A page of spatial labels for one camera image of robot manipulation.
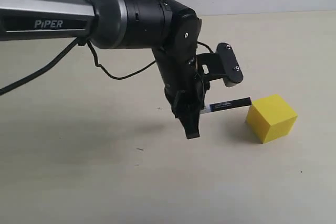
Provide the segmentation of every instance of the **table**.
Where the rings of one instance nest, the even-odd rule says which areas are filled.
[[[202,115],[186,140],[156,66],[114,81],[77,47],[0,98],[0,222],[335,223],[336,12],[204,17],[199,40],[230,43],[245,76],[213,82],[206,102],[279,93],[299,114],[288,136],[259,144],[240,108]],[[69,41],[0,43],[0,86]],[[98,55],[119,76],[153,59]]]

